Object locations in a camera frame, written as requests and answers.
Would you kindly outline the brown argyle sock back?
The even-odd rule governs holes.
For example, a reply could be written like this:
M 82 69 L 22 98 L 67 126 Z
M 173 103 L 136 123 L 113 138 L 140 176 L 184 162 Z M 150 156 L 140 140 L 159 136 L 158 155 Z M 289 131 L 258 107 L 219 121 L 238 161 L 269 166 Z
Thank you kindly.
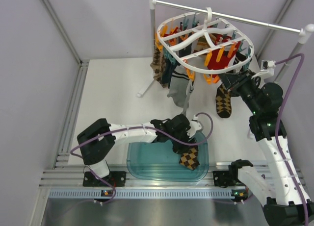
M 189 170 L 196 170 L 200 165 L 198 160 L 199 149 L 197 146 L 190 148 L 187 152 L 183 153 L 180 157 L 179 164 L 188 168 Z

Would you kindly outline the brown argyle sock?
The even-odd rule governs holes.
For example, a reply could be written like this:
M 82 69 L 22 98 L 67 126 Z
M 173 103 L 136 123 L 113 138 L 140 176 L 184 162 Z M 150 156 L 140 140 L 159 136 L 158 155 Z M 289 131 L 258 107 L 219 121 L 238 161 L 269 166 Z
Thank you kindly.
M 220 118 L 229 118 L 232 114 L 231 95 L 221 84 L 215 96 L 216 112 Z
M 197 146 L 190 148 L 187 152 L 183 153 L 180 157 L 179 164 L 188 168 L 189 170 L 196 170 L 200 165 L 198 160 L 199 149 Z

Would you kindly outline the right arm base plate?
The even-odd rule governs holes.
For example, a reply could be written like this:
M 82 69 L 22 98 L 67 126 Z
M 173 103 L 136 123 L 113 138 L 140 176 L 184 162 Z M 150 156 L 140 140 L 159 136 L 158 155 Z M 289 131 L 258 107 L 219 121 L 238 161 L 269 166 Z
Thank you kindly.
M 227 188 L 232 186 L 241 185 L 240 182 L 236 181 L 229 171 L 213 171 L 213 181 L 216 187 Z

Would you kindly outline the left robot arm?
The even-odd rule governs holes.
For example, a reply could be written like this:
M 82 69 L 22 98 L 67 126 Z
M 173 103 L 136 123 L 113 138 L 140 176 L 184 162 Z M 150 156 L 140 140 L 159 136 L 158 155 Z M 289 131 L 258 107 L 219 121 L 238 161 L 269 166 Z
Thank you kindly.
M 201 130 L 202 125 L 197 118 L 189 120 L 184 114 L 139 125 L 110 124 L 101 118 L 82 131 L 77 141 L 84 164 L 94 172 L 94 180 L 99 185 L 107 185 L 111 174 L 105 158 L 114 146 L 170 140 L 174 152 L 180 153 L 196 142 L 193 136 Z

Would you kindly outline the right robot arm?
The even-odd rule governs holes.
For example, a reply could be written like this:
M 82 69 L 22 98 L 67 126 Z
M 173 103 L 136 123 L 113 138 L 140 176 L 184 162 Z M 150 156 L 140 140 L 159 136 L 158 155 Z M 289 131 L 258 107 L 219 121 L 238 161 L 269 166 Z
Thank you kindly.
M 270 226 L 307 226 L 314 220 L 314 203 L 306 193 L 288 149 L 287 132 L 279 109 L 283 90 L 273 82 L 262 86 L 250 70 L 220 75 L 224 89 L 242 98 L 252 116 L 250 131 L 262 150 L 272 175 L 273 185 L 257 172 L 248 160 L 229 165 L 229 180 L 247 186 L 262 206 Z

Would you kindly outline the brown argyle sock front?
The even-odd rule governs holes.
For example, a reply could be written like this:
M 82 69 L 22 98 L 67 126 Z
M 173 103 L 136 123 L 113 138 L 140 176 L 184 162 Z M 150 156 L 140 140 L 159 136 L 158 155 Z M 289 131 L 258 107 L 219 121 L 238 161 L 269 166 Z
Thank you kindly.
M 232 114 L 231 95 L 221 84 L 215 96 L 216 112 L 220 118 L 229 118 Z

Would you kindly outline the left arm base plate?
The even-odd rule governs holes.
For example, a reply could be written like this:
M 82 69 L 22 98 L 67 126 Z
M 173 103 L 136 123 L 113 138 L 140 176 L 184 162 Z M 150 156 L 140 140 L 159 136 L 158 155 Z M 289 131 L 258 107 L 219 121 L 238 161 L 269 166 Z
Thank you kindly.
M 124 187 L 126 182 L 125 171 L 112 171 L 110 174 L 103 178 L 104 181 L 113 187 Z M 83 187 L 103 187 L 107 184 L 97 179 L 91 172 L 84 173 Z

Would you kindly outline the white oval clip hanger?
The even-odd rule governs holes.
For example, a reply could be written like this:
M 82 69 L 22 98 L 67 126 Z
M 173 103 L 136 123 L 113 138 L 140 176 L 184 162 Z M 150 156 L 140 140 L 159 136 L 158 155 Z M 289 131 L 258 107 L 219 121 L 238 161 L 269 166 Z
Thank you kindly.
M 224 18 L 211 12 L 184 13 L 162 22 L 156 29 L 156 46 L 188 73 L 219 75 L 250 64 L 253 42 Z

